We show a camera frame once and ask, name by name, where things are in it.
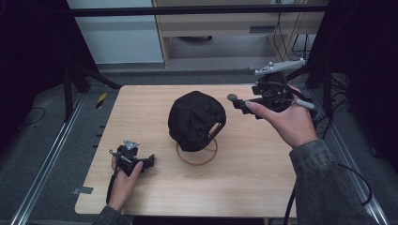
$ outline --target gray floor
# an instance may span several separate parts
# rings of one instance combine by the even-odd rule
[[[133,73],[103,75],[120,84],[136,85],[254,83],[259,77],[253,75],[253,70],[275,60],[266,37],[213,37],[210,41],[185,37],[176,38],[173,44],[170,67],[167,69],[140,69]],[[84,95],[84,104],[31,212],[31,221],[41,220],[41,224],[42,220],[89,222],[95,217],[74,212],[77,195],[71,192],[84,183],[118,92],[88,80],[92,88],[88,94],[81,94]],[[294,80],[293,84],[303,88],[307,94],[303,81],[304,76]],[[101,109],[95,109],[103,92],[107,93],[107,98]],[[346,106],[335,113],[334,124],[361,173],[370,182],[390,224],[398,224],[398,174],[384,158],[372,157],[369,143],[354,115],[344,108]],[[62,85],[39,94],[35,107],[25,120],[26,124],[33,124],[21,127],[8,146],[10,154],[0,161],[0,221],[10,220],[18,210],[62,127]],[[320,125],[317,129],[321,132],[324,128]],[[334,146],[329,133],[326,141],[330,147]]]

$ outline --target right hand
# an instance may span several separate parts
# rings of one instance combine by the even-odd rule
[[[271,111],[255,102],[246,101],[245,104],[253,113],[269,121],[292,148],[318,139],[309,111],[297,103],[292,103],[283,112]]]

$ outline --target black device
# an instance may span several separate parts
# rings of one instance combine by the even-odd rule
[[[253,93],[259,98],[249,99],[251,102],[256,102],[264,105],[274,112],[282,112],[287,109],[293,100],[293,93],[302,95],[287,85],[287,79],[280,72],[270,73],[260,78],[254,86],[252,86]],[[228,99],[232,101],[235,109],[242,110],[243,114],[253,114],[251,110],[245,105],[245,100],[238,99],[237,95],[230,94]]]
[[[116,158],[116,168],[115,172],[111,177],[111,181],[108,186],[108,194],[106,196],[106,203],[111,199],[112,187],[114,186],[114,181],[117,177],[117,173],[119,170],[123,170],[127,176],[131,176],[132,170],[137,165],[138,162],[143,161],[143,169],[141,169],[141,173],[144,172],[145,169],[149,167],[153,167],[155,165],[155,155],[152,154],[148,158],[137,158],[138,153],[138,145],[137,142],[130,142],[127,140],[123,141],[125,145],[119,145],[117,148],[117,152],[114,152],[112,149],[109,150],[109,153],[113,157]]]

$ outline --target sleeve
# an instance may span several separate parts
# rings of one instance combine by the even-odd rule
[[[290,158],[298,224],[377,224],[360,204],[348,170],[337,165],[322,140],[293,149]]]
[[[131,225],[131,222],[113,208],[105,206],[93,225]]]

